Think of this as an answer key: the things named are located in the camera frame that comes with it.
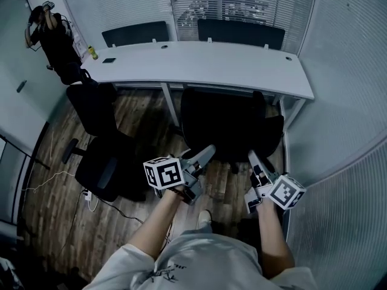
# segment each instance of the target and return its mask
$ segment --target person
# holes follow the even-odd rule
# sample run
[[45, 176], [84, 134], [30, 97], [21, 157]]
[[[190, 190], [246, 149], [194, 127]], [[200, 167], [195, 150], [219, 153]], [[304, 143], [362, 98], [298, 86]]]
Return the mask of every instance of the person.
[[[33, 22], [37, 27], [31, 35], [30, 27]], [[76, 62], [81, 66], [80, 58], [73, 48], [73, 38], [68, 22], [62, 20], [62, 15], [59, 13], [52, 14], [49, 5], [34, 8], [25, 29], [27, 48], [39, 41], [50, 66], [60, 77], [63, 75], [66, 64]]]
[[308, 268], [294, 267], [275, 204], [258, 205], [262, 269], [256, 249], [230, 237], [212, 234], [208, 211], [196, 230], [174, 239], [160, 253], [181, 198], [166, 190], [127, 245], [116, 251], [84, 290], [317, 289]]

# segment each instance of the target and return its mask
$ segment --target black desk partition panel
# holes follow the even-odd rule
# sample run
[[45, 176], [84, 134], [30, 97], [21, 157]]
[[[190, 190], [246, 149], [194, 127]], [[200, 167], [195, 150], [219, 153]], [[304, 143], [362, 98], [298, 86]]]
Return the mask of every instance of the black desk partition panel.
[[199, 40], [209, 37], [214, 42], [239, 43], [280, 50], [285, 30], [249, 22], [220, 21], [217, 19], [198, 20]]
[[162, 22], [148, 22], [104, 31], [102, 36], [108, 47], [169, 41], [167, 24]]

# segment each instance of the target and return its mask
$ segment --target window blind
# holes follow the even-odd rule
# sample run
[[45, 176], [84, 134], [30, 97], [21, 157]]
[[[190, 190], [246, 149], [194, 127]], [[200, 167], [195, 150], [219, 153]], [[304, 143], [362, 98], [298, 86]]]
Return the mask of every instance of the window blind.
[[198, 19], [269, 25], [285, 30], [282, 50], [298, 53], [313, 0], [171, 0], [179, 40], [198, 40]]
[[67, 3], [82, 36], [97, 49], [106, 48], [103, 31], [155, 21], [165, 21], [170, 40], [175, 39], [171, 0], [67, 0]]

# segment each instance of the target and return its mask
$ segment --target white t-shirt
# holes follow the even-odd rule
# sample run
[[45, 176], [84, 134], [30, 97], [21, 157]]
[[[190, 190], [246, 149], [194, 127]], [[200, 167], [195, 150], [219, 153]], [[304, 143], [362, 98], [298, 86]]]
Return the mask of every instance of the white t-shirt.
[[85, 290], [315, 290], [308, 268], [262, 276], [255, 248], [217, 234], [184, 234], [154, 259], [130, 244], [117, 250]]

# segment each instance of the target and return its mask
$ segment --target bottle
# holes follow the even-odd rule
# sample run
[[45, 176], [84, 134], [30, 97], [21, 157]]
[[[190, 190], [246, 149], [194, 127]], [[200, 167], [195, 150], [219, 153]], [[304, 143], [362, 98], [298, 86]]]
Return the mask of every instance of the bottle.
[[93, 57], [94, 60], [98, 59], [98, 55], [97, 55], [94, 47], [92, 47], [91, 45], [89, 45], [89, 53], [90, 53], [91, 57]]

